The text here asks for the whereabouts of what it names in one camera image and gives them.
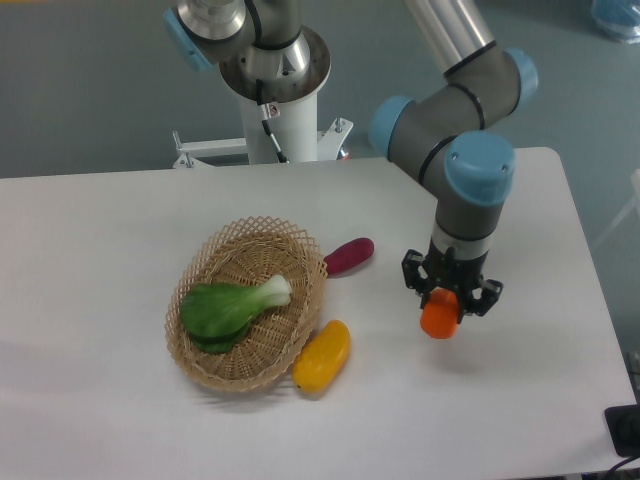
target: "wicker basket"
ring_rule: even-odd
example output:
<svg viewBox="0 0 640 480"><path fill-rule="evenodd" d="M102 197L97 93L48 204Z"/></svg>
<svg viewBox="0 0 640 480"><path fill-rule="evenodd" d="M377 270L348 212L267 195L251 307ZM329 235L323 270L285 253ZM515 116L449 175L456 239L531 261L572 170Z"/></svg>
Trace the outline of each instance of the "wicker basket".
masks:
<svg viewBox="0 0 640 480"><path fill-rule="evenodd" d="M179 306L192 285L256 285L276 274L291 284L291 303L262 313L230 352L204 353L190 341ZM203 245L173 294L165 325L171 356L206 387L240 392L268 385L293 363L315 328L326 278L318 245L296 225L271 217L227 225Z"/></svg>

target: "gray floor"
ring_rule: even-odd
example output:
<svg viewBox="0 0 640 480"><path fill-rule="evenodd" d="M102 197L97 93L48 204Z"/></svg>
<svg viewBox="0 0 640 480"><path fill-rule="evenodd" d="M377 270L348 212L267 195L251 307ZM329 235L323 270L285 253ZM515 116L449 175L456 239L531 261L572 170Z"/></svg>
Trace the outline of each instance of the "gray floor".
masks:
<svg viewBox="0 0 640 480"><path fill-rule="evenodd" d="M536 100L492 130L560 154L592 242L640 168L640 45L601 34L588 0L478 4L499 43L528 52L541 79ZM190 71L174 51L161 22L168 5L0 5L0 177L169 168L174 129L183 141L242 136L219 74ZM375 108L443 84L417 27L400 0L306 1L305 18L332 52L319 125L354 121L353 155L376 155L366 140ZM624 352L640 350L639 240L630 216L593 254Z"/></svg>

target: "white table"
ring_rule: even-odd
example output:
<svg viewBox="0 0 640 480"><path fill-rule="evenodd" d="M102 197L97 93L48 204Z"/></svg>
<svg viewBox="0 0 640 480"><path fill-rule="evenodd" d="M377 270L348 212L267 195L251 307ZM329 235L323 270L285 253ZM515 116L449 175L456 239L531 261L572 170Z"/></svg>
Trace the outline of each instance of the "white table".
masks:
<svg viewBox="0 0 640 480"><path fill-rule="evenodd" d="M400 261L435 200L382 159L0 181L0 478L499 479L607 469L603 410L634 402L557 155L517 152L485 274L505 282L450 341L425 336ZM241 217L372 263L327 283L352 355L320 400L284 378L192 384L164 339L202 243Z"/></svg>

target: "toy vegetable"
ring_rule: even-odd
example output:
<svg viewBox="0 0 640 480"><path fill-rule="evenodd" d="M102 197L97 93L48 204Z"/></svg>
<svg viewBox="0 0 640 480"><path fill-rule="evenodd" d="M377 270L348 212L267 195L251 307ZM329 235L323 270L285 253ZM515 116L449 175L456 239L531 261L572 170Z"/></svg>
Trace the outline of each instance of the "toy vegetable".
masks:
<svg viewBox="0 0 640 480"><path fill-rule="evenodd" d="M224 353L244 338L250 322L264 310L287 305L291 292L282 275L256 286L198 284L182 300L180 318L198 348Z"/></svg>
<svg viewBox="0 0 640 480"><path fill-rule="evenodd" d="M429 301L422 310L420 327L432 338L447 339L458 330L458 313L460 305L456 294L448 290L436 288L431 292Z"/></svg>
<svg viewBox="0 0 640 480"><path fill-rule="evenodd" d="M324 257L327 274L337 275L360 265L373 255L375 250L370 238L361 237L338 247L333 253Z"/></svg>
<svg viewBox="0 0 640 480"><path fill-rule="evenodd" d="M294 383L306 393L323 391L347 361L350 349L349 329L340 320L331 320L296 358Z"/></svg>

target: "blue object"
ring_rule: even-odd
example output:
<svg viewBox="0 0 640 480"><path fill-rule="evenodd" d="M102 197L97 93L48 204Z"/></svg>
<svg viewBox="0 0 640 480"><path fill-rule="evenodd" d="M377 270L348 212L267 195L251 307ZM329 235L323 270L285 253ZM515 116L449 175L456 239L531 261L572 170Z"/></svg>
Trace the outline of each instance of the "blue object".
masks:
<svg viewBox="0 0 640 480"><path fill-rule="evenodd" d="M640 0L594 0L591 16L614 40L640 42Z"/></svg>
<svg viewBox="0 0 640 480"><path fill-rule="evenodd" d="M518 48L507 48L504 51L513 58L520 74L520 99L518 107L526 105L538 90L538 69L533 60Z"/></svg>
<svg viewBox="0 0 640 480"><path fill-rule="evenodd" d="M389 158L389 144L393 129L402 111L412 101L403 95L391 97L380 105L373 115L369 126L369 142L386 158Z"/></svg>
<svg viewBox="0 0 640 480"><path fill-rule="evenodd" d="M511 191L515 152L504 138L474 131L458 136L447 151L444 173L453 190L483 207L504 202Z"/></svg>
<svg viewBox="0 0 640 480"><path fill-rule="evenodd" d="M173 43L178 47L182 57L189 66L196 72L203 72L210 69L213 65L211 65L211 62L205 58L195 43L189 38L189 35L187 35L187 32L182 28L173 10L169 9L164 12L163 19L171 40L173 40Z"/></svg>

